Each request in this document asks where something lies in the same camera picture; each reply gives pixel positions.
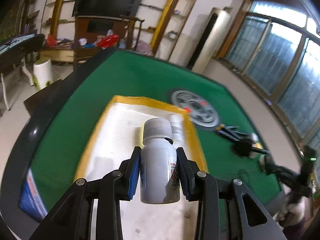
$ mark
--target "green table surface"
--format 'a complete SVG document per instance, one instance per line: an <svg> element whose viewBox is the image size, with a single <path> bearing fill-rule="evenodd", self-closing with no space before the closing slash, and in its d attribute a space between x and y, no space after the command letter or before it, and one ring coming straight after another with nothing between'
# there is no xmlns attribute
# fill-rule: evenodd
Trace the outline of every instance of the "green table surface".
<svg viewBox="0 0 320 240"><path fill-rule="evenodd" d="M168 102L168 91L183 88L201 95L217 110L220 123L257 132L249 118L220 84L168 63L116 51L78 87L51 125L35 152L31 169L47 210L73 183L78 162L101 113L114 95L144 96ZM274 175L260 171L257 159L240 158L231 143L216 133L197 129L209 173L217 179L240 178L268 203L281 188Z"/></svg>

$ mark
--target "wall-mounted tv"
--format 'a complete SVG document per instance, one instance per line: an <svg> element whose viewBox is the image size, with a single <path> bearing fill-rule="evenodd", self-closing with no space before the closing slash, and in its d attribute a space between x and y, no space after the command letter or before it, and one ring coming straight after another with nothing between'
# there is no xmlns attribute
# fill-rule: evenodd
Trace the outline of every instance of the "wall-mounted tv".
<svg viewBox="0 0 320 240"><path fill-rule="evenodd" d="M120 18L135 16L141 0L76 0L72 15Z"/></svg>

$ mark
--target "tiled floor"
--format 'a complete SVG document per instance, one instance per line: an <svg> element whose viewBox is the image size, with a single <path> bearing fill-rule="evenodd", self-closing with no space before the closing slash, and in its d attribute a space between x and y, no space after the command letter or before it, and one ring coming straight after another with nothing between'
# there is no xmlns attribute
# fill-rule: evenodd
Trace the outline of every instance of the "tiled floor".
<svg viewBox="0 0 320 240"><path fill-rule="evenodd" d="M72 72L71 65L52 66L55 80L64 79ZM21 80L17 81L15 73L8 75L5 80L7 89L7 98L11 107L10 111L5 109L2 86L0 87L0 181L4 172L7 159L11 149L18 138L30 116L26 111L23 101L37 92L35 86L30 86L28 78L23 75Z"/></svg>

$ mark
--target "blue gripper pad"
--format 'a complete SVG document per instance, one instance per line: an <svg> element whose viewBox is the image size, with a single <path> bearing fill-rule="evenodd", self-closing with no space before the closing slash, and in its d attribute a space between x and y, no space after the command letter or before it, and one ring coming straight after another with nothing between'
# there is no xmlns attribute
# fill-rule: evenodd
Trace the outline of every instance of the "blue gripper pad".
<svg viewBox="0 0 320 240"><path fill-rule="evenodd" d="M137 156L134 165L132 167L132 171L129 178L129 190L128 190L128 197L132 200L133 196L136 193L137 185L138 185L138 178L139 178L139 161L140 157Z"/></svg>

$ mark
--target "white plastic bottle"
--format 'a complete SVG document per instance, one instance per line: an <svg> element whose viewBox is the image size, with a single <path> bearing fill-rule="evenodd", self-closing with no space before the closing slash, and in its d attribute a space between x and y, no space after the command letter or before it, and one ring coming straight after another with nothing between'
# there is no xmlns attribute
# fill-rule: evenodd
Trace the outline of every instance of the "white plastic bottle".
<svg viewBox="0 0 320 240"><path fill-rule="evenodd" d="M145 122L140 156L140 199L146 204L180 200L177 153L172 146L170 122L153 118Z"/></svg>
<svg viewBox="0 0 320 240"><path fill-rule="evenodd" d="M169 114L169 121L171 124L172 135L173 135L173 147L183 147L183 118L179 114Z"/></svg>

